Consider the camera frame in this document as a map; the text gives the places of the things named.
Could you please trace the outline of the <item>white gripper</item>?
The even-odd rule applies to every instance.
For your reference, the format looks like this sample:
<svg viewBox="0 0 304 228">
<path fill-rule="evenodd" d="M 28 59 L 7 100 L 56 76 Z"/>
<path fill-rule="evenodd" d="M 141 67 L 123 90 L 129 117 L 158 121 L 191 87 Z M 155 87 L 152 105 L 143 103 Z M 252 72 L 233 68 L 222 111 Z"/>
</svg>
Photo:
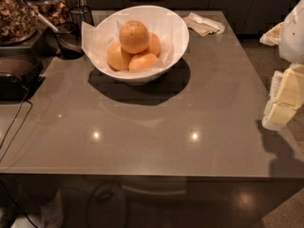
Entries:
<svg viewBox="0 0 304 228">
<path fill-rule="evenodd" d="M 284 72 L 276 71 L 270 88 L 262 125 L 274 131 L 285 127 L 304 105 L 304 0 L 300 0 L 285 20 L 264 33 L 259 42 L 278 46 L 282 59 L 293 63 Z"/>
</svg>

